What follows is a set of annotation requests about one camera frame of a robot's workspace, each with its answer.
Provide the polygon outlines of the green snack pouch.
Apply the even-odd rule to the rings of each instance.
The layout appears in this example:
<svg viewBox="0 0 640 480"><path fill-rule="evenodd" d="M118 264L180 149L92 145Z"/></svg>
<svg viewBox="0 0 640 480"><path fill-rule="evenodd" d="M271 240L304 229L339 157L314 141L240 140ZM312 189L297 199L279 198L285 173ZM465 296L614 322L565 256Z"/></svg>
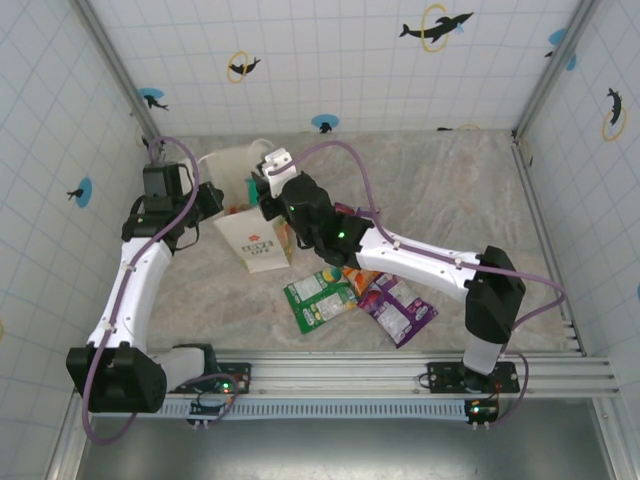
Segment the green snack pouch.
<svg viewBox="0 0 640 480"><path fill-rule="evenodd" d="M358 297L338 267L325 267L283 288L303 335L354 309Z"/></svg>

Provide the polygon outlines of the orange snack pouch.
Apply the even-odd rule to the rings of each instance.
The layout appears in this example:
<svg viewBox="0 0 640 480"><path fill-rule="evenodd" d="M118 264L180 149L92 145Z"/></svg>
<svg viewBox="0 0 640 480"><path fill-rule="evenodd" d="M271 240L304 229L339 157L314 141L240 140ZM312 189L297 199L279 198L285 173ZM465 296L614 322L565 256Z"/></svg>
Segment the orange snack pouch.
<svg viewBox="0 0 640 480"><path fill-rule="evenodd" d="M357 297L361 297L370 284L380 275L379 271L343 267L342 273Z"/></svg>

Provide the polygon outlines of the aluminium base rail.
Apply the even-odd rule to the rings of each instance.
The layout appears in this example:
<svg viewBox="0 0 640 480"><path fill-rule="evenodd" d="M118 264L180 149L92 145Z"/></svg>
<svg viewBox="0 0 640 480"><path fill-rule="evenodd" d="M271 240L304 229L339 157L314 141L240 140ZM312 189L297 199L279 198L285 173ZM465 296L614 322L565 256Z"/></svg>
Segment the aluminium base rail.
<svg viewBox="0 0 640 480"><path fill-rule="evenodd" d="M425 397L417 377L458 352L278 352L218 350L221 362L252 365L251 399ZM520 380L529 374L527 399L616 398L620 387L606 358L508 354Z"/></svg>

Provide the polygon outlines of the aluminium corner post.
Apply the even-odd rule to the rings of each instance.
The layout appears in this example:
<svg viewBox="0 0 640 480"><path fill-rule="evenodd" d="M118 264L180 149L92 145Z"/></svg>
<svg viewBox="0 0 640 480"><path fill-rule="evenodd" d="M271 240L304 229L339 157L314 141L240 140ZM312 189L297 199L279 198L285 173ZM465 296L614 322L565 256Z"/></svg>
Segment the aluminium corner post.
<svg viewBox="0 0 640 480"><path fill-rule="evenodd" d="M141 128L141 135L146 141L151 142L160 135L160 132L151 117L147 104L138 93L137 87L134 85L127 68L121 60L91 1L70 0L70 4L121 93L124 95L132 116L137 120Z"/></svg>
<svg viewBox="0 0 640 480"><path fill-rule="evenodd" d="M578 0L572 17L565 28L564 36L555 46L549 63L536 83L516 128L512 131L513 140L516 144L519 144L531 129L554 86L566 70L569 60L576 53L578 43L601 3L602 0Z"/></svg>

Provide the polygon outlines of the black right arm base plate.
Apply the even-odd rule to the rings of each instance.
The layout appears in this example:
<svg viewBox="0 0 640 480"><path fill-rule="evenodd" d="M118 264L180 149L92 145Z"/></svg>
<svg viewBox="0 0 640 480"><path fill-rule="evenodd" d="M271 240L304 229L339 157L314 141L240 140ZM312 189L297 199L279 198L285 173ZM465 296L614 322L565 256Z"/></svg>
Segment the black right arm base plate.
<svg viewBox="0 0 640 480"><path fill-rule="evenodd" d="M462 362L430 362L427 364L428 390L431 393L489 394L498 387L500 392L519 393L519 376L512 362L498 362L489 374L481 374L465 367Z"/></svg>

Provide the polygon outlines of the grey metal sheet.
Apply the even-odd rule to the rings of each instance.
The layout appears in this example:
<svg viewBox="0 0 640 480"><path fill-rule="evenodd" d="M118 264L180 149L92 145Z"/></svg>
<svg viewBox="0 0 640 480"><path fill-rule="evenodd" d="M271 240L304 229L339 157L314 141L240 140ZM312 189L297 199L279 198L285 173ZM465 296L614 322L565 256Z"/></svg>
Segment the grey metal sheet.
<svg viewBox="0 0 640 480"><path fill-rule="evenodd" d="M138 420L90 446L78 480L612 480L590 420L529 406L472 430L418 420ZM549 425L548 419L555 424Z"/></svg>

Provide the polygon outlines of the purple snack pouch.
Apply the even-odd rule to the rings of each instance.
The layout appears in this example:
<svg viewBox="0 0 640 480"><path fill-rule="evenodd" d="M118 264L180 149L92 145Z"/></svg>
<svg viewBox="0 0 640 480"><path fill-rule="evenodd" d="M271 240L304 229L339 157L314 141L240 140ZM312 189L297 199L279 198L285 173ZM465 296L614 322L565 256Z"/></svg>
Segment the purple snack pouch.
<svg viewBox="0 0 640 480"><path fill-rule="evenodd" d="M408 343L439 312L402 279L380 273L364 291L358 306L389 335L397 349Z"/></svg>

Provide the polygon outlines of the paper bag with flower print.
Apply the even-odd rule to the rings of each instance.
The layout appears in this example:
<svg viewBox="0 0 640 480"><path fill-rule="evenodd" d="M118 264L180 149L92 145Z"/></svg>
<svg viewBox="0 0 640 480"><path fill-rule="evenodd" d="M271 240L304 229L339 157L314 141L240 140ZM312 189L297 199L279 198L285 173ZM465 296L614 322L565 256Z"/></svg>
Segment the paper bag with flower print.
<svg viewBox="0 0 640 480"><path fill-rule="evenodd" d="M272 149L270 141L258 139L198 160L199 171L224 193L224 212L213 217L213 224L250 273L287 268L293 253L292 234L284 221L267 221L258 204L248 203L245 180Z"/></svg>

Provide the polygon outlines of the aluminium side rail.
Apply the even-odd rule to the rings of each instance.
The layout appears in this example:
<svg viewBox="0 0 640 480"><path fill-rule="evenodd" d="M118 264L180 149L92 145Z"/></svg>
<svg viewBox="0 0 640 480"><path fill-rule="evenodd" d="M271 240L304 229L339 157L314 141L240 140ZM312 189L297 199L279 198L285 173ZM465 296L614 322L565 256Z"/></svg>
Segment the aluminium side rail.
<svg viewBox="0 0 640 480"><path fill-rule="evenodd" d="M564 300L555 307L562 319L563 331L565 332L566 337L565 344L568 346L570 352L586 356L587 353L584 349L583 341L578 330L574 309L572 308L569 300L567 287L564 285L564 278L553 249L553 242L544 219L539 197L535 191L534 183L529 172L526 159L526 153L528 150L524 148L524 145L524 140L520 141L514 139L512 141L511 150L524 189L525 198L532 216L538 241L540 243L548 277L552 281L559 283L565 289Z"/></svg>

